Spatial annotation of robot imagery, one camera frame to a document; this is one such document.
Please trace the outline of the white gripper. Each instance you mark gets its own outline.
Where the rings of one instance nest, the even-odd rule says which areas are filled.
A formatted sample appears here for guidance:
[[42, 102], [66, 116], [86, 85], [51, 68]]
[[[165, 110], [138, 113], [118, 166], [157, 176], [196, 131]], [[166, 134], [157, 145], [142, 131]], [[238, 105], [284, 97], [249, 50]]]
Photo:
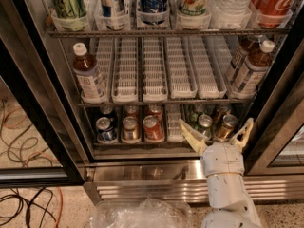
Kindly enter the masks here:
[[180, 132], [201, 157], [203, 173], [206, 177], [228, 173], [244, 173], [242, 149], [249, 141], [254, 119], [249, 118], [244, 126], [227, 142], [216, 142], [207, 147], [203, 135], [193, 129], [183, 119], [179, 119]]

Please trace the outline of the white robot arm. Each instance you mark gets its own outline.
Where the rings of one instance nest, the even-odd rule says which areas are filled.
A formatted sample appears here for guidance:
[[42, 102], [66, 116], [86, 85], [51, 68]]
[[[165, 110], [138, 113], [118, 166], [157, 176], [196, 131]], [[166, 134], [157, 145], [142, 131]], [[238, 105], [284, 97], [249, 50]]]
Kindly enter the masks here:
[[249, 118], [229, 142], [207, 145], [201, 133], [179, 119], [182, 135], [200, 155], [209, 205], [213, 208], [203, 218], [201, 228], [262, 228], [243, 179], [242, 149], [249, 140], [253, 126], [254, 120]]

